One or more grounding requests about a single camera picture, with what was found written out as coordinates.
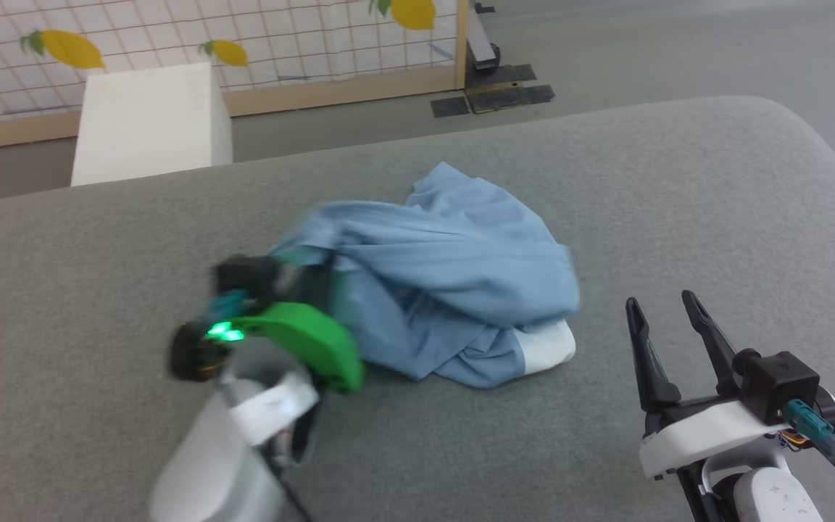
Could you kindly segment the black floor mat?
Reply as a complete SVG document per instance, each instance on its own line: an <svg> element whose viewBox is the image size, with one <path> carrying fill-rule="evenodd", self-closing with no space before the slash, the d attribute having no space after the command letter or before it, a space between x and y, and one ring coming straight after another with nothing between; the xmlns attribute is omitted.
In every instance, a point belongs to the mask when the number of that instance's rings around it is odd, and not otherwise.
<svg viewBox="0 0 835 522"><path fill-rule="evenodd" d="M500 88L466 89L460 96L431 100L434 118L460 115L484 115L497 110L552 102L552 86L508 85Z"/></svg>
<svg viewBox="0 0 835 522"><path fill-rule="evenodd" d="M465 89L473 89L502 83L523 83L537 80L536 73L530 64L504 64L497 68L470 70L466 73Z"/></svg>

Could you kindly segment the grey fabric sofa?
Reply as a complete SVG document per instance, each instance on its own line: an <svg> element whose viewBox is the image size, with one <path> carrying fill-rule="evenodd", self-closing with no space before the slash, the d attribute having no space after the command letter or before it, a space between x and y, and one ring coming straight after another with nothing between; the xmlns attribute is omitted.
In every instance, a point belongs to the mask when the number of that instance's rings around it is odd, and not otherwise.
<svg viewBox="0 0 835 522"><path fill-rule="evenodd" d="M371 370L289 482L316 522L691 522L643 475L624 303L687 399L715 374L681 301L835 396L835 153L770 100L706 98L0 199L0 522L148 522L209 396L165 353L230 254L323 202L400 202L440 162L570 248L576 356L492 390Z"/></svg>

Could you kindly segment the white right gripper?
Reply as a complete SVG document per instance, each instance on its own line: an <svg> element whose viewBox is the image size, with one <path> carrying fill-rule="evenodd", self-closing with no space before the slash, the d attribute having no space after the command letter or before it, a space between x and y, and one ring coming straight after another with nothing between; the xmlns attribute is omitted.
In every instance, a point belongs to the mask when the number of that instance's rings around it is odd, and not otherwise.
<svg viewBox="0 0 835 522"><path fill-rule="evenodd" d="M740 390L740 377L733 369L736 351L693 291L683 290L681 298L692 328L705 344L717 378L717 394L735 397ZM784 429L782 423L763 423L736 400L711 405L663 427L662 413L656 412L679 403L681 393L665 374L649 337L649 323L635 297L626 301L626 316L639 404L646 413L645 436L639 447L644 476L656 478Z"/></svg>

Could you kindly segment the lemon print grid partition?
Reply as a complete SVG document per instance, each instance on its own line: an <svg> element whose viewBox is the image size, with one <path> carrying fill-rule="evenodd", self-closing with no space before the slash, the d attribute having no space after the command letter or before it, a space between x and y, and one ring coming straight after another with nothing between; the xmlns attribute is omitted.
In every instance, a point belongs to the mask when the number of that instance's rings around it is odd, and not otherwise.
<svg viewBox="0 0 835 522"><path fill-rule="evenodd" d="M209 64L230 115L466 86L467 0L0 0L0 146L72 138L97 74Z"/></svg>

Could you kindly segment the grey metal stand post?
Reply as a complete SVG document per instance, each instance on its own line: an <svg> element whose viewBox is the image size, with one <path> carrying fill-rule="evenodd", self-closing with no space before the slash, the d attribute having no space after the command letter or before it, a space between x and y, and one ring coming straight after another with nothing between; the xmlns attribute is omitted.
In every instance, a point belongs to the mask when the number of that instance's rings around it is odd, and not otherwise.
<svg viewBox="0 0 835 522"><path fill-rule="evenodd" d="M491 42L480 19L480 14L494 13L493 7L484 6L479 0L468 0L466 20L466 42L473 56L473 69L478 73L491 74L501 64L500 48Z"/></svg>

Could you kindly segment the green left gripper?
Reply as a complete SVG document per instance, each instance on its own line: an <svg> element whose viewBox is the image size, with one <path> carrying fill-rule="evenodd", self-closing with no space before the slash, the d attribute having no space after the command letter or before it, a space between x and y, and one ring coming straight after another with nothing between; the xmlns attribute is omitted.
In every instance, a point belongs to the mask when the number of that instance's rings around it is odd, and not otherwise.
<svg viewBox="0 0 835 522"><path fill-rule="evenodd" d="M207 339L234 344L251 337L274 341L301 360L330 390L348 394L362 388L365 364L357 341L344 325L323 312L331 312L337 252L329 251L314 265L300 268L289 282L283 300L254 316L241 316L213 324ZM272 303L278 297L276 281L281 264L269 257L235 255L213 268L213 290L218 295L242 291L246 298Z"/></svg>

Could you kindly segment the white box cabinet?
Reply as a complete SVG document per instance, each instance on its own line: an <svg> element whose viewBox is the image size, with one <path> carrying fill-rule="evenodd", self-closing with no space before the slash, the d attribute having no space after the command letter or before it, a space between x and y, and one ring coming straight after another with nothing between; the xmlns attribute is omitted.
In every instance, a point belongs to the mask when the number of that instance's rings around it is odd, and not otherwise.
<svg viewBox="0 0 835 522"><path fill-rule="evenodd" d="M87 79L72 187L232 162L232 122L210 63Z"/></svg>

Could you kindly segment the light blue polo shirt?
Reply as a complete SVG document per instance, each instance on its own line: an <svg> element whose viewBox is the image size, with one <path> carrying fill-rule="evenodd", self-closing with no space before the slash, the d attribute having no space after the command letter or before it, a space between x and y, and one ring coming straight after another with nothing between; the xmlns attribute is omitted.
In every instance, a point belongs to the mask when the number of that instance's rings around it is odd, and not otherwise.
<svg viewBox="0 0 835 522"><path fill-rule="evenodd" d="M329 310L362 359L417 381L493 389L576 354L569 248L510 192L444 162L404 204L320 206L270 254L331 264Z"/></svg>

